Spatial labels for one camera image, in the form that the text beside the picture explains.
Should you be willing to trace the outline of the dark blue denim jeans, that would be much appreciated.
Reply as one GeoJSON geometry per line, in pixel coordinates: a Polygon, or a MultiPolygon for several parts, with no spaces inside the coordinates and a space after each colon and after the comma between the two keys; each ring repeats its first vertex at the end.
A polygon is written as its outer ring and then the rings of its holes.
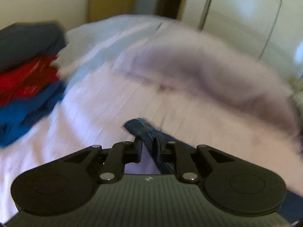
{"type": "MultiPolygon", "coordinates": [[[[124,128],[143,141],[161,174],[175,174],[173,164],[158,162],[156,136],[162,133],[166,140],[179,140],[156,130],[142,118],[127,121],[124,128]]],[[[196,148],[185,145],[199,173],[199,180],[194,184],[215,206],[244,216],[274,211],[288,221],[302,216],[302,196],[287,190],[276,173],[207,145],[196,148]]]]}

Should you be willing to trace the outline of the pink grey bedspread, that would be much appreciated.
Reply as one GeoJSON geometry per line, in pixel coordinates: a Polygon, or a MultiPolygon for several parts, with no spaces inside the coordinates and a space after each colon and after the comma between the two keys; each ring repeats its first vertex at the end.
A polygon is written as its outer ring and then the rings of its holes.
{"type": "Polygon", "coordinates": [[[207,144],[275,171],[291,191],[302,194],[299,138],[209,94],[173,90],[114,69],[122,52],[168,21],[122,15],[68,31],[68,46],[56,61],[68,82],[64,99],[1,149],[1,222],[17,212],[10,187],[18,175],[90,145],[109,148],[132,140],[124,124],[134,118],[189,145],[207,144]]]}

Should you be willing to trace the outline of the lilac blanket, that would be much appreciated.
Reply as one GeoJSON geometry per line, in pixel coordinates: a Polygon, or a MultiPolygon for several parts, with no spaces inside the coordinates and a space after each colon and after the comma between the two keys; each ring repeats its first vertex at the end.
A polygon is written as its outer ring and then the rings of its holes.
{"type": "Polygon", "coordinates": [[[289,87],[265,65],[205,32],[177,21],[129,47],[114,69],[248,112],[299,138],[301,125],[289,87]]]}

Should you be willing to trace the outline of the blue folded garment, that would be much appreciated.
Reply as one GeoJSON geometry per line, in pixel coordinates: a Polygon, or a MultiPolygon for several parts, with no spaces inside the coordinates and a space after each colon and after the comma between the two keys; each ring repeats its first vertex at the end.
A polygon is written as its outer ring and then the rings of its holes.
{"type": "Polygon", "coordinates": [[[1,147],[6,147],[25,135],[40,119],[49,115],[63,100],[65,83],[55,82],[38,95],[12,101],[1,107],[1,147]]]}

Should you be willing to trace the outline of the red folded garment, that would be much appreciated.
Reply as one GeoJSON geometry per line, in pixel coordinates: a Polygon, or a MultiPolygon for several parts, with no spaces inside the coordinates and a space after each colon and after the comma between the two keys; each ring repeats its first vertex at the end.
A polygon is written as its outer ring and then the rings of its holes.
{"type": "Polygon", "coordinates": [[[48,85],[58,82],[58,70],[51,65],[56,59],[56,55],[37,55],[1,73],[1,106],[13,100],[36,96],[48,85]]]}

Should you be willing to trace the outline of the dark grey folded garment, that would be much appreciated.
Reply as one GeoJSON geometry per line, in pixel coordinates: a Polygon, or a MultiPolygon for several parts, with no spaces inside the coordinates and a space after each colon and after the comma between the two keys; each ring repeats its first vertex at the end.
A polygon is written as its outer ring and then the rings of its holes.
{"type": "Polygon", "coordinates": [[[1,72],[38,54],[57,55],[67,45],[56,22],[14,23],[1,30],[1,72]]]}

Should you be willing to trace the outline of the cream wardrobe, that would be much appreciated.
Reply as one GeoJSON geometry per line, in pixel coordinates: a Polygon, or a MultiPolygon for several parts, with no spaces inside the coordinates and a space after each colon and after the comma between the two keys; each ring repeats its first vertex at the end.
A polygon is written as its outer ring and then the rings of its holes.
{"type": "Polygon", "coordinates": [[[302,0],[182,0],[179,19],[284,79],[302,77],[302,0]]]}

